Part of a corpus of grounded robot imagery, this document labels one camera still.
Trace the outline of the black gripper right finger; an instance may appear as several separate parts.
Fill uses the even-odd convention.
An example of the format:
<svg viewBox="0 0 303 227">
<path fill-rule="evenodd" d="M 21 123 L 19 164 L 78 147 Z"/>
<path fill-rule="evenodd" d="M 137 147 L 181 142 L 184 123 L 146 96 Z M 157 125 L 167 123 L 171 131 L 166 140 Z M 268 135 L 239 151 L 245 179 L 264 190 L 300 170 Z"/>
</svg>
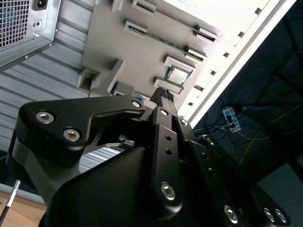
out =
<svg viewBox="0 0 303 227">
<path fill-rule="evenodd" d="M 197 138 L 189 123 L 177 116 L 174 96 L 167 100 L 173 114 L 185 167 L 186 194 L 204 227 L 290 227 L 285 211 L 241 169 L 209 135 Z"/>
</svg>

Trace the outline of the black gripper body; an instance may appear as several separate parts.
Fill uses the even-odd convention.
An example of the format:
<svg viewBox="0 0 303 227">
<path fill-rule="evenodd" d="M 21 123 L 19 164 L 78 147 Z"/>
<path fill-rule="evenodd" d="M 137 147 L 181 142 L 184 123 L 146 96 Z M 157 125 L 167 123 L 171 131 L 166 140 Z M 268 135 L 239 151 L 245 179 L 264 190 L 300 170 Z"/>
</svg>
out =
<svg viewBox="0 0 303 227">
<path fill-rule="evenodd" d="M 202 227 L 186 194 L 178 151 L 122 152 L 66 182 L 47 202 L 42 227 Z"/>
</svg>

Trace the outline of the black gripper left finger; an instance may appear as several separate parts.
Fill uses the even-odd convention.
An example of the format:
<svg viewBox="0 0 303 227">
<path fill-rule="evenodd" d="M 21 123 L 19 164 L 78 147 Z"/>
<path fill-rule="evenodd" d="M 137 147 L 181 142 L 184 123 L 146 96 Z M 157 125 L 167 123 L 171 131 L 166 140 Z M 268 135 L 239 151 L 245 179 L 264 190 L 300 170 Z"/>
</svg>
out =
<svg viewBox="0 0 303 227">
<path fill-rule="evenodd" d="M 168 90 L 150 99 L 130 95 L 32 102 L 23 105 L 15 127 L 16 178 L 33 185 L 44 201 L 66 182 L 122 152 L 160 144 L 178 151 Z"/>
</svg>

